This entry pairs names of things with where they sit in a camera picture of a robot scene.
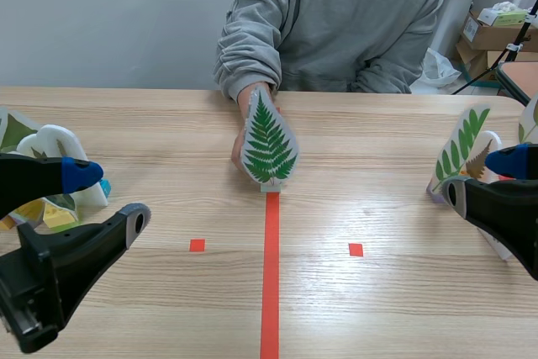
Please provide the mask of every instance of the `white card stand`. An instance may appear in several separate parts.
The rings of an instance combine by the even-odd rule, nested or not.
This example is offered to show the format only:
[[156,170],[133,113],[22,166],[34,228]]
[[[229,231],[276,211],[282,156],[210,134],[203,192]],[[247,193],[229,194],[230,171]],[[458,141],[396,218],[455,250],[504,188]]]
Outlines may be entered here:
[[[20,141],[17,151],[26,156],[33,156],[34,149],[45,153],[47,157],[68,156],[73,159],[88,161],[80,140],[70,130],[57,125],[45,125],[37,134],[26,136]],[[108,206],[108,200],[99,183],[72,194],[77,205],[91,207]]]

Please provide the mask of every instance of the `red tape line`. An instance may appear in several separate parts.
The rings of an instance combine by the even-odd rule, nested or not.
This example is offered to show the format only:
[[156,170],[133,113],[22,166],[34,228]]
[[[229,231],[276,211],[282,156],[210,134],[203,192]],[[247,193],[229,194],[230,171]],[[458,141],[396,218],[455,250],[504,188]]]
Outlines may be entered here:
[[261,292],[260,359],[278,359],[279,351],[280,194],[266,199],[266,238]]

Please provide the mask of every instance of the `blue gripper part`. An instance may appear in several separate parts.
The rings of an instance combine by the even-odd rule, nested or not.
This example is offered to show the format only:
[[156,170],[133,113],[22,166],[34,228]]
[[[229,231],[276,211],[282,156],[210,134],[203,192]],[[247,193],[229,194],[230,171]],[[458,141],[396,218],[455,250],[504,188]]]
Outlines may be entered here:
[[90,188],[103,178],[103,169],[93,161],[75,162],[71,157],[61,159],[61,186],[64,193]]
[[517,145],[513,150],[495,151],[486,157],[486,167],[501,176],[525,180],[528,176],[529,145]]

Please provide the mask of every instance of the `red square marker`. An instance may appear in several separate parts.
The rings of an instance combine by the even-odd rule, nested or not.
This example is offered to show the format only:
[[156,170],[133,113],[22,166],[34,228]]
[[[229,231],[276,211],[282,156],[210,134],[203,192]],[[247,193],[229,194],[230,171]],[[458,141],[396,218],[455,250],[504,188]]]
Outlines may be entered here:
[[188,250],[191,252],[204,252],[205,251],[205,239],[192,239],[191,247]]
[[362,244],[350,243],[350,256],[364,256]]

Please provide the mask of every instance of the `hand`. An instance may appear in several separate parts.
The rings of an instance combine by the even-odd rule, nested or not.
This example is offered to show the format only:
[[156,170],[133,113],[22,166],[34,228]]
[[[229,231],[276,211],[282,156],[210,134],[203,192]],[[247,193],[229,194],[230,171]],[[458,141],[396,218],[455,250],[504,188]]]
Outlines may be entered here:
[[[269,84],[265,82],[258,82],[258,83],[251,84],[248,87],[245,87],[239,93],[239,96],[237,97],[237,104],[239,105],[239,110],[241,111],[243,120],[246,119],[246,115],[249,112],[249,102],[251,101],[251,93],[257,86],[264,87],[269,93],[269,95],[271,95],[271,89],[269,88]],[[234,148],[232,149],[232,162],[234,162],[235,166],[241,172],[245,171],[243,169],[243,165],[241,164],[241,149],[243,149],[244,142],[245,142],[245,125],[243,124],[243,127],[241,128],[239,134],[235,138]]]

